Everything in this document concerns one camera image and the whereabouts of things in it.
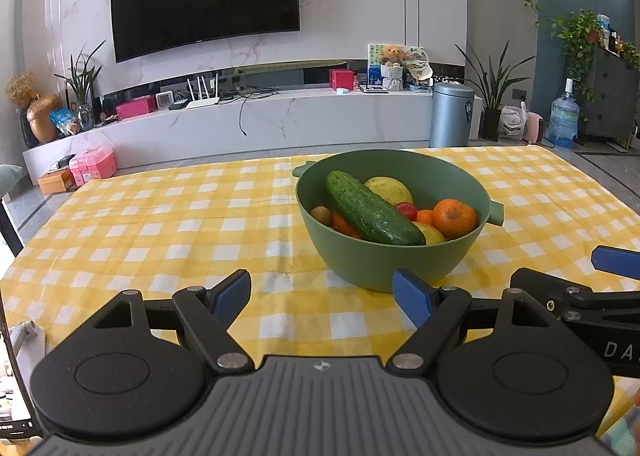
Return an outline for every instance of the table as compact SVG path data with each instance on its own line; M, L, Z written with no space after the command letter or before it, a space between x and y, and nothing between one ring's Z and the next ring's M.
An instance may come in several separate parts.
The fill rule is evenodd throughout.
M597 273L600 244L640 249L640 224L607 189L541 147L427 149L475 176L505 206L443 280L497 298L519 267L598 291L636 281ZM387 294L338 278L311 243L291 169L322 156L266 158L141 172L81 187L24 248L1 282L10 324L33 319L55 346L117 292L168 298L212 287L236 268L252 274L252 298L230 333L259 364L264 354L378 354L414 329ZM167 332L156 334L172 339ZM617 380L607 421L638 389Z

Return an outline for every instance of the orange box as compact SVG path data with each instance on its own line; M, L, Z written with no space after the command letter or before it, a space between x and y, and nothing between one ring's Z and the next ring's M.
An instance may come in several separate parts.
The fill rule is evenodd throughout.
M38 178L38 185L43 194L66 192L73 184L74 177L69 167L60 171L47 172Z

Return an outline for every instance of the tv stand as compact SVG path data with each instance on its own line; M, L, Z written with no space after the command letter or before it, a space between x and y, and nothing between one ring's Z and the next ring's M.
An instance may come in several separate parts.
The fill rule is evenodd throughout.
M288 147L429 139L431 93L398 91L342 96L333 89L281 91L261 99L161 109L53 141L23 153L33 184L50 165L90 145L108 145L118 169L228 153ZM239 112L242 104L242 128ZM471 136L478 136L476 97Z

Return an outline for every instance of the box on shelf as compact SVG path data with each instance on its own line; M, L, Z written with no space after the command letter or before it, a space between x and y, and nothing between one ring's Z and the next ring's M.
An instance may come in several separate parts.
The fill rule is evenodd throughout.
M55 172L46 172L38 178L38 185L43 194L66 192L74 184L74 178L69 167Z
M148 94L129 100L129 102L121 103L116 107L116 112L120 119L124 120L125 118L132 118L132 116L148 115L157 108L156 97Z
M334 89L344 87L353 90L353 77L355 73L351 70L329 70L329 83Z
M69 162L69 168L78 186L87 181L110 178L116 173L113 150L104 145L89 147Z

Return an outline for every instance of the orange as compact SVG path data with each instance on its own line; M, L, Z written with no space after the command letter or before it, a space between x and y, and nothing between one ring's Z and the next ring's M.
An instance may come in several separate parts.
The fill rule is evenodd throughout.
M458 200L442 200L433 208L432 225L447 239L457 239L476 228L476 211Z
M431 226L431 214L433 214L433 211L418 211L418 217L415 220L418 223Z

